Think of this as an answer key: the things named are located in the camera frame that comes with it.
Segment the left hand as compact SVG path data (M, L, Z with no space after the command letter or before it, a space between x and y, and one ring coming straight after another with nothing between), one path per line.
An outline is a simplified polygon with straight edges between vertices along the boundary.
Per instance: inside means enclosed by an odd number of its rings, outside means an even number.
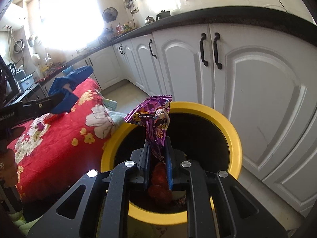
M15 153L8 148L8 142L1 140L1 180L5 187L14 187L18 183L17 164Z

